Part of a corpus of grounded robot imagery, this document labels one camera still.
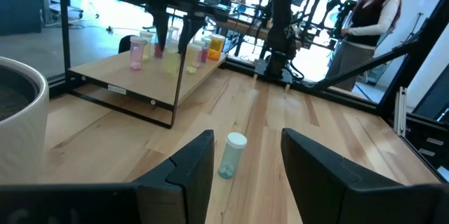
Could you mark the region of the black arched bracket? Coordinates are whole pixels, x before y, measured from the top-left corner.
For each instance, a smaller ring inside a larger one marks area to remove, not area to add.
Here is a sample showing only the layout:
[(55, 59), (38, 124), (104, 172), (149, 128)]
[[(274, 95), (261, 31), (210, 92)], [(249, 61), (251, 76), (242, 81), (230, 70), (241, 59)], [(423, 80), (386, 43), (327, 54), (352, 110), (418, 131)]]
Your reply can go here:
[(131, 44), (130, 39), (132, 37), (133, 37), (133, 35), (127, 35), (127, 36), (124, 36), (123, 38), (121, 38), (121, 40), (119, 42), (118, 53), (123, 53), (123, 52), (130, 50), (130, 44)]

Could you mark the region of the black aluminium table frame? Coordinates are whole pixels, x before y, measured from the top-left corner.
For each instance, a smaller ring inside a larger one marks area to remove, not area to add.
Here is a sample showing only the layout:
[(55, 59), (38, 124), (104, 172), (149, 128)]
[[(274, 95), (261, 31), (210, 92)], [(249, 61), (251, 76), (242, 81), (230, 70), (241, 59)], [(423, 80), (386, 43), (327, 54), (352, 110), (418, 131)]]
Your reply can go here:
[[(410, 85), (443, 32), (438, 24), (448, 22), (449, 0), (439, 0), (421, 30), (405, 44), (331, 79), (295, 80), (291, 88), (295, 99), (304, 105), (303, 111), (288, 104), (284, 92), (289, 88), (281, 80), (255, 77), (248, 105), (250, 119), (262, 128), (294, 126), (344, 157), (398, 182), (444, 183), (446, 179), (437, 169), (405, 136), (395, 133), (388, 121), (394, 115), (394, 94)], [(399, 56), (405, 59), (379, 103), (334, 86)]]

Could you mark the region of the person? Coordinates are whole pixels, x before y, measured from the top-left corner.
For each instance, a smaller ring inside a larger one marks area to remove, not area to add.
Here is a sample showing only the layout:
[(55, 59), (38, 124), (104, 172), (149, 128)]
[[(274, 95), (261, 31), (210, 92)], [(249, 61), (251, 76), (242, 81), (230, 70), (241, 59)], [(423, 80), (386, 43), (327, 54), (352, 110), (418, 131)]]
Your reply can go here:
[(326, 78), (368, 62), (381, 36), (392, 31), (401, 15), (401, 0), (360, 0), (349, 26), (341, 30), (343, 41), (334, 52)]

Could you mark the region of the small yellow medicine bottle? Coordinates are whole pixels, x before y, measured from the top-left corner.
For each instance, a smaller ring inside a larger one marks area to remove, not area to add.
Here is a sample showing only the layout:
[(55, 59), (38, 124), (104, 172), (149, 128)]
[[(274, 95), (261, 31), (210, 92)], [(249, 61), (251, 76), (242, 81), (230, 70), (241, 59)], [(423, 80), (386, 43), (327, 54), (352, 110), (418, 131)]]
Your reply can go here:
[(180, 54), (177, 51), (165, 51), (162, 59), (163, 71), (173, 76), (179, 73)]
[(146, 41), (146, 44), (144, 46), (144, 51), (143, 51), (143, 61), (147, 61), (149, 60), (153, 54), (154, 54), (154, 49), (153, 49), (153, 38), (154, 38), (154, 33), (150, 32), (150, 31), (141, 31), (140, 32), (140, 36)]

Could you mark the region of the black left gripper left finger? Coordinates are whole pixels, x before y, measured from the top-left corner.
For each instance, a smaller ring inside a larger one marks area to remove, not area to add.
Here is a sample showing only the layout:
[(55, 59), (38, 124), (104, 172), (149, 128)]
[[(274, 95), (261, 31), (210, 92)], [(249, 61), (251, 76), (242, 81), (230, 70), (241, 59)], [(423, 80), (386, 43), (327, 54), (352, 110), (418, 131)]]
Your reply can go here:
[(142, 224), (204, 224), (213, 181), (215, 137), (200, 133), (135, 180)]

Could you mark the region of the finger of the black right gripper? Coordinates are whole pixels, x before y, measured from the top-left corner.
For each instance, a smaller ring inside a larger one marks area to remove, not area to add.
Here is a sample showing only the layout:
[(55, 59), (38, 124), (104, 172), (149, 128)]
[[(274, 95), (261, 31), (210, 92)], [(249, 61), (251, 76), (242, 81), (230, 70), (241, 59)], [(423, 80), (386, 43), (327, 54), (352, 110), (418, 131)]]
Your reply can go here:
[(205, 25), (206, 17), (188, 13), (183, 17), (183, 27), (178, 42), (178, 53), (183, 55), (187, 50), (187, 44), (196, 33)]
[(168, 31), (168, 14), (166, 12), (166, 8), (151, 8), (150, 13), (154, 19), (159, 49), (164, 51)]

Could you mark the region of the silver aluminium extrusion bar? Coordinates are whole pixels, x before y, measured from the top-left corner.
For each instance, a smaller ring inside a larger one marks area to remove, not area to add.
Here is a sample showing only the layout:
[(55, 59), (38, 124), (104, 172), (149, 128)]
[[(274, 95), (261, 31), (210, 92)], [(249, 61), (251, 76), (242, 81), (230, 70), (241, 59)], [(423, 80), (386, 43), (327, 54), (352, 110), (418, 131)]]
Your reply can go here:
[(396, 93), (394, 108), (394, 132), (405, 138), (407, 116), (407, 88), (400, 87)]

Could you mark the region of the white plant pot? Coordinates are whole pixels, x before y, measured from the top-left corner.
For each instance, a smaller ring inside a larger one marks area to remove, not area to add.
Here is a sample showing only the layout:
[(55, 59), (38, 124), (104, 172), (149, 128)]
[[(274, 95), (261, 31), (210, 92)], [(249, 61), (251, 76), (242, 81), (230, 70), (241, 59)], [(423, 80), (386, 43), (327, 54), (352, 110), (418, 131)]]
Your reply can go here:
[(0, 85), (22, 94), (27, 105), (0, 117), (0, 185), (38, 181), (48, 121), (49, 85), (42, 73), (0, 57)]

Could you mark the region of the dark gray cabinet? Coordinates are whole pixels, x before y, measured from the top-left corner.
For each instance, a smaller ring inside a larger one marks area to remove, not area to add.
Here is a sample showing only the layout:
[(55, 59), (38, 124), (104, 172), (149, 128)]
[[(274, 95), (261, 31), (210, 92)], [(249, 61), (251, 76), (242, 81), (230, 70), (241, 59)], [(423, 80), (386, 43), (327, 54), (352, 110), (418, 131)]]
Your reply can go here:
[(41, 32), (43, 0), (0, 0), (0, 36)]

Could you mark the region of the pink medicine bottle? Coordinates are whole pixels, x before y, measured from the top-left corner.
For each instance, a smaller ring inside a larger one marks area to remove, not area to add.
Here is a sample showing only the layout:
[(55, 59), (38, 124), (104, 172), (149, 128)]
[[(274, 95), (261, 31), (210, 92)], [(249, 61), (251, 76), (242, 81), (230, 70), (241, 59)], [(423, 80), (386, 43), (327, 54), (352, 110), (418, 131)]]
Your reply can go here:
[(132, 36), (130, 38), (130, 69), (141, 70), (144, 48), (147, 41), (142, 37)]

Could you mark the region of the wooden shelf with black frame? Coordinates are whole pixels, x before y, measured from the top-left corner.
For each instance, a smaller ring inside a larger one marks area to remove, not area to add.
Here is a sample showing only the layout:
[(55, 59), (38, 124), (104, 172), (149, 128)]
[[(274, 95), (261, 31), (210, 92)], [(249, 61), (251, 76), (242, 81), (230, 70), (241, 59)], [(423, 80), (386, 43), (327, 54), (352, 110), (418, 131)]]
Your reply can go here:
[(226, 60), (207, 61), (195, 74), (186, 71), (186, 52), (180, 55), (179, 73), (167, 74), (163, 58), (152, 58), (142, 69), (130, 69), (130, 52), (73, 67), (70, 55), (68, 0), (60, 0), (66, 93), (110, 110), (171, 129), (177, 109)]

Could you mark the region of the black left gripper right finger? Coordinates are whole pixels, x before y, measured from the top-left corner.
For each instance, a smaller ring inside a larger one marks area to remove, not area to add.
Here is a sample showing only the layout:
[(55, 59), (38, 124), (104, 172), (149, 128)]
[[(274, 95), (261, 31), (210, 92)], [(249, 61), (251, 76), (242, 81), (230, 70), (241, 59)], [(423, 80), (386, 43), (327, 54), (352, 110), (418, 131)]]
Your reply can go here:
[(290, 128), (281, 153), (303, 224), (449, 224), (449, 184), (397, 183)]

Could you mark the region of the large orange medicine bottle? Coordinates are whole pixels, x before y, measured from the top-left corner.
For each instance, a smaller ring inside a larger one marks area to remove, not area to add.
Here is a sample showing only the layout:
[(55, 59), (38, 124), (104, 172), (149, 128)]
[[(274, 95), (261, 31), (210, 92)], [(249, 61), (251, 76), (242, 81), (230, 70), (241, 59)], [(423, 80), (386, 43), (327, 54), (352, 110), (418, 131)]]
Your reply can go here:
[(225, 37), (220, 34), (211, 34), (210, 35), (210, 46), (209, 46), (209, 54), (208, 59), (210, 60), (219, 60), (221, 56), (221, 52), (224, 46)]

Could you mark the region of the large yellow medicine bottle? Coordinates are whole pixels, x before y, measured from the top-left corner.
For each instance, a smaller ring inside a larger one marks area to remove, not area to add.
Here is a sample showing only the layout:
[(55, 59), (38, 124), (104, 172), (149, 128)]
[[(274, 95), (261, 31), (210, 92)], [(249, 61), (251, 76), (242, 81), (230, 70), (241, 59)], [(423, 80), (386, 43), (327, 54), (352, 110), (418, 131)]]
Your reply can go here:
[(186, 71), (195, 74), (201, 62), (202, 47), (197, 44), (189, 44), (186, 52)]

